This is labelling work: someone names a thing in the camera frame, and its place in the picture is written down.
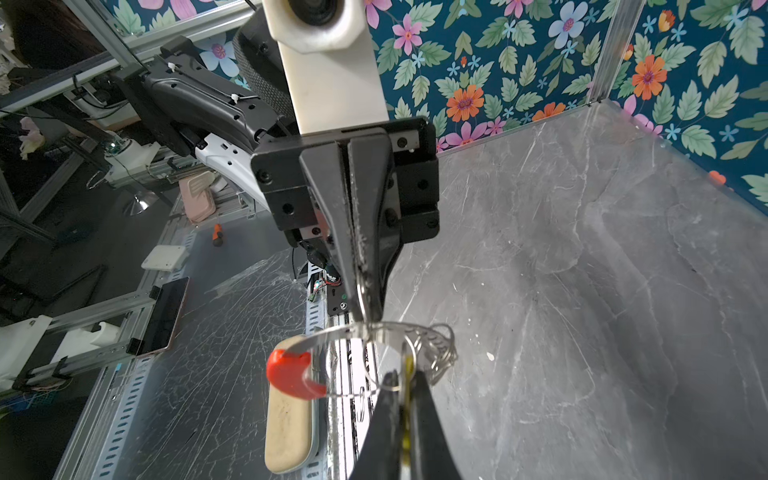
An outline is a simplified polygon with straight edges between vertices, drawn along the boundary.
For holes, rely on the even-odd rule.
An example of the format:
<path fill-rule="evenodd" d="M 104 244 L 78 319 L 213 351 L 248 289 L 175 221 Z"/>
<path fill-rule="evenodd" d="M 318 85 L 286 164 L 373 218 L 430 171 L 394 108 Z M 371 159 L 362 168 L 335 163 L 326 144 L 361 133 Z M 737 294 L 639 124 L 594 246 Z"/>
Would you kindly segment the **large keyring with red grip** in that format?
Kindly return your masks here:
<path fill-rule="evenodd" d="M 302 400 L 378 394 L 385 374 L 400 370 L 401 354 L 369 338 L 373 324 L 334 326 L 276 348 L 266 364 L 270 385 Z"/>

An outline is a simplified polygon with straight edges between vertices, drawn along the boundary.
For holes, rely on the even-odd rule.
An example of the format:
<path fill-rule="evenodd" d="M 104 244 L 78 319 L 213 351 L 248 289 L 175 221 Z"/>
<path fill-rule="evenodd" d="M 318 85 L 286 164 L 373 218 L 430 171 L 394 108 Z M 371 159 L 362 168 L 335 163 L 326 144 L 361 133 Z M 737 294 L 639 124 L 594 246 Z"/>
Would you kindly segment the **smartphone on bench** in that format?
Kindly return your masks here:
<path fill-rule="evenodd" d="M 186 299 L 189 278 L 183 277 L 154 287 L 150 298 L 154 300 L 151 315 L 142 339 L 132 338 L 127 353 L 136 357 L 166 350 L 173 338 L 177 322 Z"/>

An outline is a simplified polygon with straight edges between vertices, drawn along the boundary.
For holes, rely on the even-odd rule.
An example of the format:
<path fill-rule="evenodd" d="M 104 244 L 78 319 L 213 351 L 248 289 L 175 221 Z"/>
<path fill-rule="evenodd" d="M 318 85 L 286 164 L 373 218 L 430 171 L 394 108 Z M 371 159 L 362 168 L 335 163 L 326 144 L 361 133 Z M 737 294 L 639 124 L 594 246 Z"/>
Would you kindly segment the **aluminium frame corner post left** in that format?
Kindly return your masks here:
<path fill-rule="evenodd" d="M 615 15 L 603 42 L 599 65 L 596 67 L 589 92 L 589 103 L 601 102 L 609 97 L 623 62 L 624 52 L 645 4 L 642 0 L 621 0 L 617 3 Z"/>

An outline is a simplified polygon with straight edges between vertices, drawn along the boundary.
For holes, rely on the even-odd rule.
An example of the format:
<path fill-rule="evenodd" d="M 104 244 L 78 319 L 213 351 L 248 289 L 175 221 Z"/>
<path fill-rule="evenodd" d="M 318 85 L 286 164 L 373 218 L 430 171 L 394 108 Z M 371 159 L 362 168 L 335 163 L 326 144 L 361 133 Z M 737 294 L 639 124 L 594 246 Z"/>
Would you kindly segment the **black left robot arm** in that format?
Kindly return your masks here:
<path fill-rule="evenodd" d="M 434 125 L 389 117 L 357 1 L 264 1 L 237 39 L 256 73 L 246 87 L 184 36 L 117 84 L 160 144 L 264 205 L 342 281 L 355 317 L 380 321 L 403 246 L 439 232 Z"/>

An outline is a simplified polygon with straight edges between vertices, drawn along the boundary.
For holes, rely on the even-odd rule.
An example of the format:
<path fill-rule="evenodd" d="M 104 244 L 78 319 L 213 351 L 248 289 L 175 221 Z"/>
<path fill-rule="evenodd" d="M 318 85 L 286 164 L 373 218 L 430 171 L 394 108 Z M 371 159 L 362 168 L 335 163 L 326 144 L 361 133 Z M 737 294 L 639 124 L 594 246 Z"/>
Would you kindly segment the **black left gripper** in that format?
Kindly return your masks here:
<path fill-rule="evenodd" d="M 354 319 L 380 321 L 380 231 L 392 228 L 412 243 L 440 229 L 434 125 L 412 117 L 272 139 L 257 148 L 251 168 L 288 243 L 324 241 Z"/>

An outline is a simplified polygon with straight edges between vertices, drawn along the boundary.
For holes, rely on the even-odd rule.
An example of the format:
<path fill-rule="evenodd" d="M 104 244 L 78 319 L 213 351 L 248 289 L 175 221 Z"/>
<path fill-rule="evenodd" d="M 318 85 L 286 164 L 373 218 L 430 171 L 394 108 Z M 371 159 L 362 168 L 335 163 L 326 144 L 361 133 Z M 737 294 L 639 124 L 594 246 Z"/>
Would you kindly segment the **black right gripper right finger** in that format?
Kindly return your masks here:
<path fill-rule="evenodd" d="M 424 372 L 415 372 L 410 388 L 411 478 L 461 480 Z"/>

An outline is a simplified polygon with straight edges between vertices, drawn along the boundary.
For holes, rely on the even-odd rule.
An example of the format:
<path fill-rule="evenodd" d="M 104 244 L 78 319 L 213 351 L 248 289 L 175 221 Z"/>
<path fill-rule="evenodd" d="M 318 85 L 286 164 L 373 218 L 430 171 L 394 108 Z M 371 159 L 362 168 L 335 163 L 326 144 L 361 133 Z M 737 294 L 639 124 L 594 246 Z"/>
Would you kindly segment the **beige pad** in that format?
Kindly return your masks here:
<path fill-rule="evenodd" d="M 301 470 L 316 456 L 319 435 L 316 405 L 269 386 L 264 463 L 274 474 Z"/>

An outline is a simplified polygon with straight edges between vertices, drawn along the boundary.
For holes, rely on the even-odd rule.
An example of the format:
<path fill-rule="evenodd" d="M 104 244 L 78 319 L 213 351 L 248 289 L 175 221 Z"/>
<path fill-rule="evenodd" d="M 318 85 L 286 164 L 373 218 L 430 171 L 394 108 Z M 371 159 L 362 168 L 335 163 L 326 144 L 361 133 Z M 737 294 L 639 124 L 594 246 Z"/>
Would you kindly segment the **bunch of keys yellow tag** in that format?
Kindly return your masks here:
<path fill-rule="evenodd" d="M 381 322 L 371 326 L 370 339 L 401 354 L 398 391 L 401 406 L 401 469 L 399 479 L 412 479 L 410 471 L 410 383 L 416 371 L 425 373 L 431 387 L 457 359 L 455 337 L 446 324 L 424 327 L 415 324 Z"/>

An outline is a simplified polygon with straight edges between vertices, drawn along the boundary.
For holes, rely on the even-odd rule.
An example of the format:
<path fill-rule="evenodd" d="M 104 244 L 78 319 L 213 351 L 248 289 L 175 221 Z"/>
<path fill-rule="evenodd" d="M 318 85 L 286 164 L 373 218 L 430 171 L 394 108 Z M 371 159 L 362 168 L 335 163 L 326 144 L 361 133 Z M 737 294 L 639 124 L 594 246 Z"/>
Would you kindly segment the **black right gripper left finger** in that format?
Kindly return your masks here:
<path fill-rule="evenodd" d="M 383 378 L 382 391 L 370 421 L 369 429 L 350 480 L 398 480 L 401 469 L 401 406 L 398 391 L 399 375 L 388 372 Z"/>

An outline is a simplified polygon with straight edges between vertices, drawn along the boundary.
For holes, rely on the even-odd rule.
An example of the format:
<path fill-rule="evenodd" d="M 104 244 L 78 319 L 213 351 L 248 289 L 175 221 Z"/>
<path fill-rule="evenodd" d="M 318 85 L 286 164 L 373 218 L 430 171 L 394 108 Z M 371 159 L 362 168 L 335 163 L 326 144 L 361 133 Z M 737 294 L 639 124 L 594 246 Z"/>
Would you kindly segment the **orange handled tool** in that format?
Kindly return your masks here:
<path fill-rule="evenodd" d="M 212 244 L 215 247 L 221 247 L 224 243 L 224 235 L 223 235 L 223 229 L 220 224 L 214 225 L 214 230 L 212 234 Z"/>

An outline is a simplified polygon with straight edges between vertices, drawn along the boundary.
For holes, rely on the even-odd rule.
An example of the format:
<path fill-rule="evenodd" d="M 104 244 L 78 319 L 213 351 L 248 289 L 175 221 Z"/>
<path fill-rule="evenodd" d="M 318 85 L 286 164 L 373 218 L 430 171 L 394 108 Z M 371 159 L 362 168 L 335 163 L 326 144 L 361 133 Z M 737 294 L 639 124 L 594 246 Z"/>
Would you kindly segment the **aluminium frame front post left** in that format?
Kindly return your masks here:
<path fill-rule="evenodd" d="M 123 41 L 116 22 L 101 1 L 65 0 L 64 3 L 121 67 L 142 65 L 139 57 Z"/>

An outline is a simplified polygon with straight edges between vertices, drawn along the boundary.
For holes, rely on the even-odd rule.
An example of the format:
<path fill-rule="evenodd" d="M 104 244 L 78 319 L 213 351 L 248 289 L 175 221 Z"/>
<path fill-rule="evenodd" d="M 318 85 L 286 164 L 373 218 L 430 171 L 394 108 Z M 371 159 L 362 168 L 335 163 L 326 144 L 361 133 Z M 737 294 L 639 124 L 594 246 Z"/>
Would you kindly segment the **white box on bench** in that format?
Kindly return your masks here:
<path fill-rule="evenodd" d="M 141 263 L 144 270 L 174 272 L 180 270 L 189 256 L 183 245 L 157 245 Z"/>

